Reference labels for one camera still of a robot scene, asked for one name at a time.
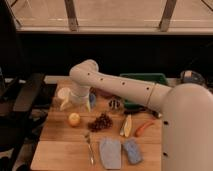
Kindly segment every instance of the carrot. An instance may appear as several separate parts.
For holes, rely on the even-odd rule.
[[[139,126],[136,131],[135,131],[135,136],[136,137],[139,137],[143,134],[144,130],[149,127],[150,125],[153,125],[154,124],[154,121],[153,120],[150,120],[150,121],[147,121],[145,122],[144,124],[142,124],[141,126]]]

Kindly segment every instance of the gray cloth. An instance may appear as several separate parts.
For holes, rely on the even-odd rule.
[[[101,139],[99,151],[105,169],[121,169],[121,143],[119,140]]]
[[[137,164],[143,160],[140,149],[134,139],[126,140],[123,143],[123,147],[127,153],[128,160],[131,164]]]

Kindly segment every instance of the glass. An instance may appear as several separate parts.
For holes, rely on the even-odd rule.
[[[160,32],[167,0],[7,0],[21,29]],[[76,20],[65,2],[74,3]],[[71,29],[77,21],[77,29]],[[177,0],[168,31],[187,29],[213,33],[213,12],[202,0]]]
[[[22,27],[68,27],[63,0],[8,0],[8,2]]]

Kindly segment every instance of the blue sponge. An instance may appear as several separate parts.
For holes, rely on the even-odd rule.
[[[126,140],[123,143],[123,147],[131,164],[137,164],[143,161],[140,149],[134,139]]]
[[[89,94],[90,107],[93,108],[96,103],[96,96],[93,93]]]

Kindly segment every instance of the grapes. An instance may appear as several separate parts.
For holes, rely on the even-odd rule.
[[[106,113],[102,113],[94,122],[88,123],[88,128],[92,132],[98,132],[102,129],[110,128],[112,124],[112,119]]]

